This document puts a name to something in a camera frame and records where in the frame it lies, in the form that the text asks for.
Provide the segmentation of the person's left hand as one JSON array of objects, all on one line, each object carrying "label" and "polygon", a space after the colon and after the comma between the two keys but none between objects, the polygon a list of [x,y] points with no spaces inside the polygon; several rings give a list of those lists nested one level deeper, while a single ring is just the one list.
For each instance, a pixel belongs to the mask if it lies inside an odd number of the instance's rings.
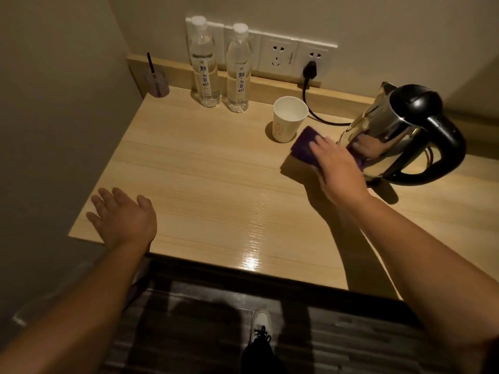
[{"label": "person's left hand", "polygon": [[145,254],[156,237],[157,219],[140,219],[136,200],[120,188],[112,188],[110,192],[118,203],[117,209],[103,207],[98,191],[90,198],[95,208],[94,213],[102,218],[102,227],[97,231],[98,235],[108,248],[114,249],[126,245]]}]

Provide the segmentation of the person's right hand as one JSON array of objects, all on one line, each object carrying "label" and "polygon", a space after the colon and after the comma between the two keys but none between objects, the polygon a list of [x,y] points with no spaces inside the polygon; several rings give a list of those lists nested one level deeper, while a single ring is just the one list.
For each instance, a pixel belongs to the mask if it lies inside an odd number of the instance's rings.
[{"label": "person's right hand", "polygon": [[366,182],[352,155],[326,137],[316,136],[311,143],[326,143],[326,164],[320,164],[320,185],[326,197],[337,207],[351,208],[371,197]]}]

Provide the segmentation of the purple cleaning cloth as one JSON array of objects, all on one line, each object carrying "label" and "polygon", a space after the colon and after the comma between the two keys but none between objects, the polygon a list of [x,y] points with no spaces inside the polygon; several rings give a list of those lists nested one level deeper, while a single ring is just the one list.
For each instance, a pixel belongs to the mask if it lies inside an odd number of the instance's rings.
[{"label": "purple cleaning cloth", "polygon": [[[314,128],[312,128],[311,126],[306,126],[292,145],[290,149],[290,155],[304,163],[312,165],[319,171],[322,171],[318,160],[316,159],[309,146],[310,142],[314,142],[315,137],[319,135],[320,134]],[[365,156],[355,150],[351,146],[351,144],[347,145],[346,149],[354,157],[359,169],[363,170],[367,158],[365,158]]]}]

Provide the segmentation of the person's left forearm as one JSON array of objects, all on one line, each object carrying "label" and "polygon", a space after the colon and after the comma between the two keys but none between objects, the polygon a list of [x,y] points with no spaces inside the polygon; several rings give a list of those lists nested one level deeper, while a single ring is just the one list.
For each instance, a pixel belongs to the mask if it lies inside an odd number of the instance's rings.
[{"label": "person's left forearm", "polygon": [[124,243],[0,353],[0,374],[96,374],[150,243]]}]

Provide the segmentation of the person's right forearm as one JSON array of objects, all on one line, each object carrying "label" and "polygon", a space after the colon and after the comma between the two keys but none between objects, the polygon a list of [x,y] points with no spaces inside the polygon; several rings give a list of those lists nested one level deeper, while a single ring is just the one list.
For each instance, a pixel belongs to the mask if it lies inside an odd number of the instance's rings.
[{"label": "person's right forearm", "polygon": [[365,195],[344,206],[424,328],[465,374],[499,371],[499,282]]}]

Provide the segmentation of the white paper cup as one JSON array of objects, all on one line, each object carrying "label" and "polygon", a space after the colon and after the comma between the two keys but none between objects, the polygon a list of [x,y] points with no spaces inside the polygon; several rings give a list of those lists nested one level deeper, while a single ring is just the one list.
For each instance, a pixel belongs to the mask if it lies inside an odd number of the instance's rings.
[{"label": "white paper cup", "polygon": [[308,116],[306,103],[293,96],[284,96],[273,104],[271,134],[275,141],[288,143]]}]

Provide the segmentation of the short clear water bottle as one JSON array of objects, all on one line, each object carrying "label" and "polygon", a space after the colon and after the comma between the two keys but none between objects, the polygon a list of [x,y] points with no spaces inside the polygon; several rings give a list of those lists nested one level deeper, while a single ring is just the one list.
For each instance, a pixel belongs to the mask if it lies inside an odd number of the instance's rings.
[{"label": "short clear water bottle", "polygon": [[230,111],[236,113],[246,111],[249,104],[252,53],[248,33],[246,24],[235,23],[226,55],[227,106]]}]

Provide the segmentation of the small purple holder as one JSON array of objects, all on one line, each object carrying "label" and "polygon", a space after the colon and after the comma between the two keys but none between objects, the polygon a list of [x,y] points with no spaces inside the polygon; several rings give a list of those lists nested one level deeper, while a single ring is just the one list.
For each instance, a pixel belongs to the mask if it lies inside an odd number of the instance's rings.
[{"label": "small purple holder", "polygon": [[170,87],[165,74],[161,71],[151,72],[147,70],[145,79],[148,84],[148,93],[155,98],[165,98],[170,93]]}]

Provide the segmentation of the tall clear water bottle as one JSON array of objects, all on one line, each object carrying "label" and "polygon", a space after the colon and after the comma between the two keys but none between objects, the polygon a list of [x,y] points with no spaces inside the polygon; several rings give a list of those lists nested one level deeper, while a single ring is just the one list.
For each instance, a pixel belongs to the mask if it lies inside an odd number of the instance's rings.
[{"label": "tall clear water bottle", "polygon": [[189,53],[194,71],[199,103],[216,107],[221,100],[215,41],[203,16],[191,18]]}]

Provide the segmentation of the white sneaker black laces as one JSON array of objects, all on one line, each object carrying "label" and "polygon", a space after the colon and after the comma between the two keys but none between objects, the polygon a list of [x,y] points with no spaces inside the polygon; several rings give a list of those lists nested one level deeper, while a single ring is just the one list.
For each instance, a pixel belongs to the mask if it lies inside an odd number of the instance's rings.
[{"label": "white sneaker black laces", "polygon": [[270,313],[266,309],[258,309],[254,312],[250,324],[249,344],[263,341],[268,344],[272,341],[272,323]]}]

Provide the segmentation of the white wall power socket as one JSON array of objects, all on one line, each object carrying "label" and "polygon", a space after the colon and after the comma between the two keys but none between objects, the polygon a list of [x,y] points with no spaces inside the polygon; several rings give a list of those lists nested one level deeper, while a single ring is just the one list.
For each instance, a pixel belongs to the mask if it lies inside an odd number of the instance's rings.
[{"label": "white wall power socket", "polygon": [[263,32],[260,39],[257,70],[262,73],[290,76],[300,39]]},{"label": "white wall power socket", "polygon": [[314,61],[317,69],[314,81],[321,83],[329,71],[337,48],[336,44],[300,39],[296,55],[294,56],[291,76],[296,79],[302,78],[303,69],[306,64]]}]

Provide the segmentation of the wooden desk back rail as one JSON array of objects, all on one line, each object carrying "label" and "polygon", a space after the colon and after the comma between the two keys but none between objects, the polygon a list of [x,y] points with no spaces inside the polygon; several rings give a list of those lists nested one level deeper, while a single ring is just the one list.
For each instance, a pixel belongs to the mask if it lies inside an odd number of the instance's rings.
[{"label": "wooden desk back rail", "polygon": [[[146,56],[128,54],[126,57],[130,72],[137,87],[144,96],[147,83],[142,78],[143,70],[149,70]],[[172,62],[169,60],[153,58],[154,69],[165,74],[166,80],[172,87],[194,90],[196,88],[194,71],[190,64]],[[265,79],[252,76],[251,100],[271,104],[281,96],[301,96],[302,89],[294,83]],[[342,93],[333,90],[311,87],[306,92],[306,98],[311,102],[312,108],[321,113],[333,113],[334,110],[349,115],[363,111],[374,98]]]}]

